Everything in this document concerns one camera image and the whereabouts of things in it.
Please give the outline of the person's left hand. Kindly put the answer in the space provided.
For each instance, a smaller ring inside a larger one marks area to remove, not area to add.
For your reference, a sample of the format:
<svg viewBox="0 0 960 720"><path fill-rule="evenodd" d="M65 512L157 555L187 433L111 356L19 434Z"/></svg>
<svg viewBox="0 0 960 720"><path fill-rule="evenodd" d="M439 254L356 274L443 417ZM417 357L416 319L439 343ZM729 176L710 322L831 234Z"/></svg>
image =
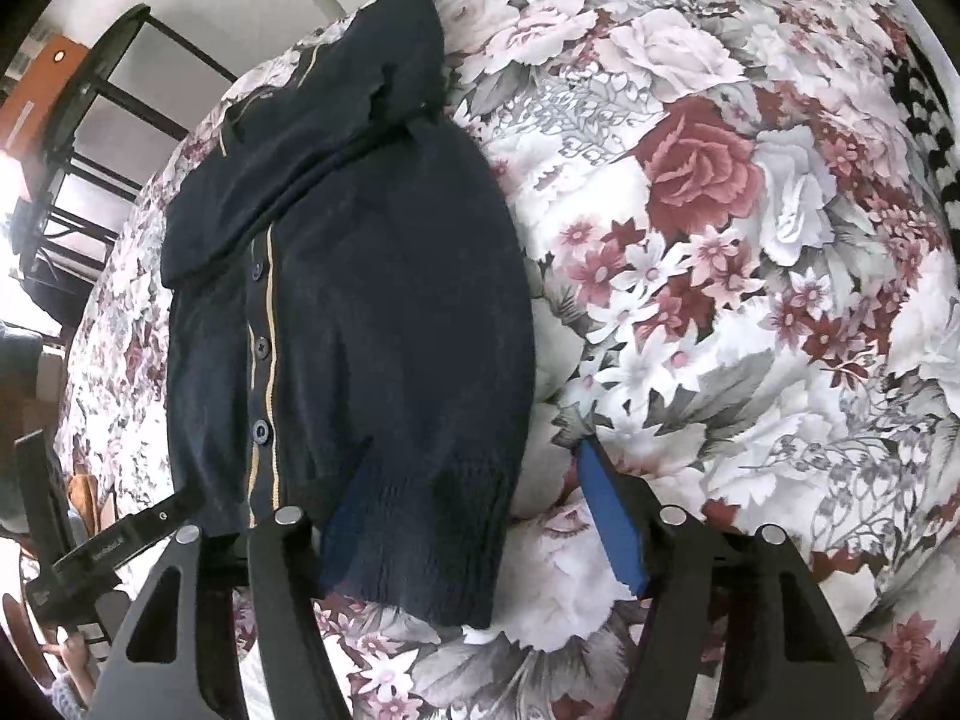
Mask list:
<svg viewBox="0 0 960 720"><path fill-rule="evenodd" d="M64 663L65 671L53 680L46 691L52 707L67 720L85 720L89 704L96 692L96 676L91 671L91 655L79 632L57 631L59 640L47 644L44 652Z"/></svg>

